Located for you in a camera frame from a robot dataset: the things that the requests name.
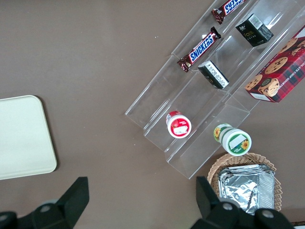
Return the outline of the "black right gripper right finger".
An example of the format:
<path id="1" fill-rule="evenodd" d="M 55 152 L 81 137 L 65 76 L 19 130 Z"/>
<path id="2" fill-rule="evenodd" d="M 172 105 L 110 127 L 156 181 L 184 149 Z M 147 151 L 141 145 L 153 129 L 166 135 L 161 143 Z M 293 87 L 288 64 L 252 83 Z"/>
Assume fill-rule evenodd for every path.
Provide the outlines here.
<path id="1" fill-rule="evenodd" d="M 280 212 L 260 208 L 250 215 L 233 203 L 221 202 L 206 177 L 196 178 L 196 202 L 202 217 L 193 229 L 293 229 Z"/>

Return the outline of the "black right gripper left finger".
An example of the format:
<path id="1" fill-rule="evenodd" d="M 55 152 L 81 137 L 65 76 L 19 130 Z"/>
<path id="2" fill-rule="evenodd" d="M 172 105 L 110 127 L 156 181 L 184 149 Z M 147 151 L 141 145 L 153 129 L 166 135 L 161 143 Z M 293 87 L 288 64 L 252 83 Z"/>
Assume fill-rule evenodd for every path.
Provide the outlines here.
<path id="1" fill-rule="evenodd" d="M 87 177 L 79 177 L 55 202 L 46 203 L 21 218 L 16 212 L 0 213 L 2 229 L 72 229 L 89 203 Z"/>

